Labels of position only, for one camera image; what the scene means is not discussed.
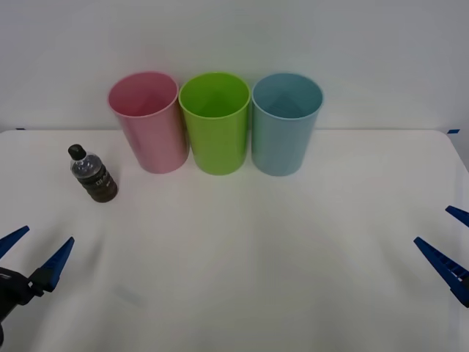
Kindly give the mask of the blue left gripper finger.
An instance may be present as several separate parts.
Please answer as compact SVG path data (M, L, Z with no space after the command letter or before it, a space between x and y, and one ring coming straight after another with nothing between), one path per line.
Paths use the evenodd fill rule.
M0 258L2 258L8 251L29 231L28 226L23 226L20 229L11 232L9 235L0 239Z
M75 243L74 237L70 237L42 266L37 268L29 277L31 289L35 293L51 293L55 290L60 275L70 256Z

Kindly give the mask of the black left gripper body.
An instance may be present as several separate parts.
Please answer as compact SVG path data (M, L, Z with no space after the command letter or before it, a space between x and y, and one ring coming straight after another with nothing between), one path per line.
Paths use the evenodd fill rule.
M34 297L42 295L43 291L34 286L23 274L1 268L1 322L18 305L25 306Z

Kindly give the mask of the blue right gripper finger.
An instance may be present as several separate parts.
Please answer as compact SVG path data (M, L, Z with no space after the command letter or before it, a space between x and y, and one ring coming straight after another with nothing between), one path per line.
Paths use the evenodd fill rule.
M439 252L420 237L414 244L449 286L457 300L468 308L468 270Z
M469 226L469 212L456 208L454 206L448 206L445 211L462 222L465 226Z

